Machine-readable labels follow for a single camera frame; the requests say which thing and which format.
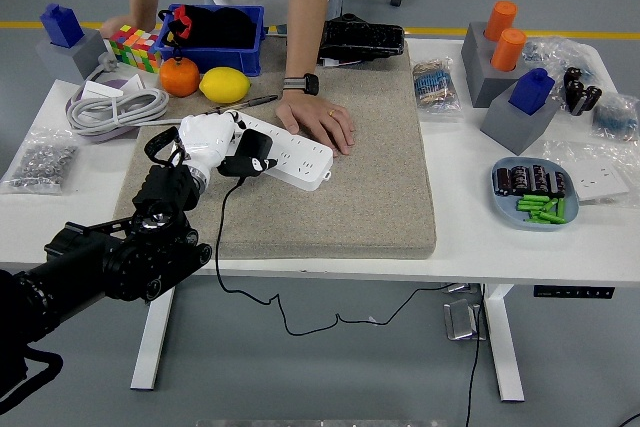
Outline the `person's left hand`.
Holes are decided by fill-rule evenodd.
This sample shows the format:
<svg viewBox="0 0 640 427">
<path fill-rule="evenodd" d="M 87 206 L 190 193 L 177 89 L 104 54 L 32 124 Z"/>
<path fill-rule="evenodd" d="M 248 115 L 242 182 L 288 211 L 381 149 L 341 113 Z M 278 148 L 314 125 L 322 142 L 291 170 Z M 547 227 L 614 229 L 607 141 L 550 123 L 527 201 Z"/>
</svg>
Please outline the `person's left hand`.
<svg viewBox="0 0 640 427">
<path fill-rule="evenodd" d="M 300 90 L 286 90 L 275 113 L 290 134 L 304 130 L 315 141 L 330 147 L 334 156 L 350 154 L 355 125 L 346 108 Z"/>
</svg>

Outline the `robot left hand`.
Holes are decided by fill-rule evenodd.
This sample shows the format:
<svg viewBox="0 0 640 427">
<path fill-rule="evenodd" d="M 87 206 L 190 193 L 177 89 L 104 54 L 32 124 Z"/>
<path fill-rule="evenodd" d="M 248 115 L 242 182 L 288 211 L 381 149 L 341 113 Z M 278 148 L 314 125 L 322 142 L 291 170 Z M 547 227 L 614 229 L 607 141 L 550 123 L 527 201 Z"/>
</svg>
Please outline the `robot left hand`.
<svg viewBox="0 0 640 427">
<path fill-rule="evenodd" d="M 214 169 L 227 177 L 254 177 L 274 168 L 278 161 L 262 154 L 228 153 L 236 127 L 244 125 L 235 110 L 222 114 L 200 114 L 182 119 L 179 137 L 184 146 L 185 163 L 205 182 Z"/>
</svg>

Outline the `person's right hand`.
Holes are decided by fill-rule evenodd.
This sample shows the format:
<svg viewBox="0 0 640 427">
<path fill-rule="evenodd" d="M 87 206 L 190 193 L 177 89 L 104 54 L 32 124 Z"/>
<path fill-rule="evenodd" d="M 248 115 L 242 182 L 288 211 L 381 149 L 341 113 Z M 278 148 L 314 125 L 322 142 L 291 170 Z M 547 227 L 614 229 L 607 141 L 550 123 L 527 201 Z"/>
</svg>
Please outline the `person's right hand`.
<svg viewBox="0 0 640 427">
<path fill-rule="evenodd" d="M 143 20 L 133 14 L 126 14 L 120 16 L 114 16 L 105 20 L 99 28 L 101 37 L 108 39 L 115 35 L 124 25 L 129 25 L 138 30 L 145 32 L 151 32 L 156 28 L 156 22 L 154 18 Z"/>
</svg>

